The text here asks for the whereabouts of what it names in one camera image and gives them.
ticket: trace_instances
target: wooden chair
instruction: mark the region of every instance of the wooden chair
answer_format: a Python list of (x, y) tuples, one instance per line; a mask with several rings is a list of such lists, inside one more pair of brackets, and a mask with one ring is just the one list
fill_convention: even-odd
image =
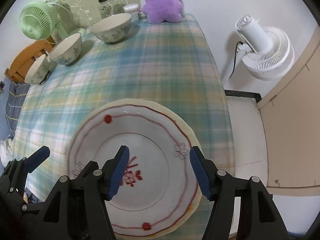
[(27, 72), (32, 64), (43, 54), (48, 54), (55, 44), (49, 37), (47, 40), (36, 41), (18, 54), (12, 62), (10, 69), (6, 69), (5, 75), (14, 82), (24, 82)]

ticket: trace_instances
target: red floral pattern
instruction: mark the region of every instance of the red floral pattern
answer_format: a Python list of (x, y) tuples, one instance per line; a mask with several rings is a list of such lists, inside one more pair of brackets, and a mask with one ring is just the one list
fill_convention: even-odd
[(185, 143), (180, 143), (179, 145), (176, 144), (174, 146), (174, 152), (173, 152), (174, 157), (184, 160), (188, 154), (189, 154), (189, 151), (186, 149)]
[(110, 124), (110, 123), (112, 123), (112, 116), (110, 114), (107, 114), (107, 115), (105, 115), (103, 120), (105, 123)]
[(137, 157), (135, 156), (135, 157), (131, 158), (130, 161), (128, 162), (128, 165), (127, 165), (127, 168), (125, 169), (124, 176), (122, 178), (120, 186), (122, 186), (124, 183), (126, 183), (126, 185), (130, 185), (131, 187), (134, 187), (134, 184), (137, 182), (137, 180), (142, 180), (142, 176), (141, 176), (141, 171), (140, 170), (137, 170), (137, 171), (131, 171), (130, 170), (133, 167), (138, 166), (138, 164), (131, 165), (131, 163), (136, 158)]
[(150, 225), (150, 223), (144, 222), (144, 223), (142, 224), (142, 229), (145, 230), (145, 231), (151, 230), (151, 225)]

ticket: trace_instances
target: power cord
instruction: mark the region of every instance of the power cord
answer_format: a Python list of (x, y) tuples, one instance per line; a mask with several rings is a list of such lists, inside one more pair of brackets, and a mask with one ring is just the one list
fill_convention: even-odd
[(243, 45), (243, 42), (242, 42), (242, 41), (238, 41), (238, 42), (237, 42), (236, 51), (235, 51), (235, 61), (233, 62), (233, 70), (232, 70), (232, 73), (231, 73), (231, 75), (230, 75), (229, 78), (232, 77), (232, 75), (233, 75), (233, 73), (234, 73), (234, 71), (235, 71), (235, 68), (236, 68), (236, 57), (237, 57), (237, 49), (238, 49), (238, 45), (239, 45), (239, 44)]

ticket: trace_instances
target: black baseboard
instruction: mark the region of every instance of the black baseboard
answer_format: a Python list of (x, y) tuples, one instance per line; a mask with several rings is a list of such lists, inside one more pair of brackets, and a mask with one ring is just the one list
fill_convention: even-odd
[(252, 92), (225, 90), (224, 93), (227, 97), (254, 98), (257, 103), (262, 99), (260, 94)]

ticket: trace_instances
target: fan grille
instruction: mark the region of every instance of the fan grille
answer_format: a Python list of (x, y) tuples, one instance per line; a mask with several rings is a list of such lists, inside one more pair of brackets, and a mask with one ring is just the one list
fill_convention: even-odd
[(287, 34), (276, 27), (264, 27), (264, 31), (273, 40), (272, 49), (263, 54), (248, 53), (243, 62), (254, 77), (271, 80), (283, 77), (294, 61), (294, 50)]
[(248, 25), (252, 22), (252, 17), (250, 15), (242, 16), (239, 20), (236, 22), (236, 29), (238, 31), (245, 29), (248, 27)]
[(44, 40), (52, 33), (53, 24), (47, 11), (31, 4), (20, 14), (20, 29), (28, 38)]

